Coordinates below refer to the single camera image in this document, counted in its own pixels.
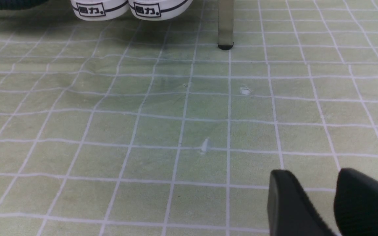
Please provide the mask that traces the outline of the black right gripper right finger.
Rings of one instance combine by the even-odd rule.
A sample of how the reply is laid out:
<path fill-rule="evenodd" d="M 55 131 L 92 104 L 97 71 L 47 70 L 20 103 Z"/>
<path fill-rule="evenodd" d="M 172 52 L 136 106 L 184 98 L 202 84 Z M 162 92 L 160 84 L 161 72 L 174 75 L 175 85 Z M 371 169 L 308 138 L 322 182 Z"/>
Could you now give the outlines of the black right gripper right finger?
<path fill-rule="evenodd" d="M 341 169 L 334 216 L 342 236 L 378 236 L 378 181 L 353 168 Z"/>

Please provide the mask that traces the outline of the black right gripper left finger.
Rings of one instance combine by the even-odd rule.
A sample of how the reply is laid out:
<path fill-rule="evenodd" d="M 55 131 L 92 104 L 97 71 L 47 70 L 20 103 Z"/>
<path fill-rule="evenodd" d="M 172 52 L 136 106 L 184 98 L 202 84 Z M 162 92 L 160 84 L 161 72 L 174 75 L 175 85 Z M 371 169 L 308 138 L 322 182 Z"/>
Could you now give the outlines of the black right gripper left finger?
<path fill-rule="evenodd" d="M 271 236 L 334 236 L 321 218 L 296 176 L 288 170 L 272 170 L 267 197 Z"/>

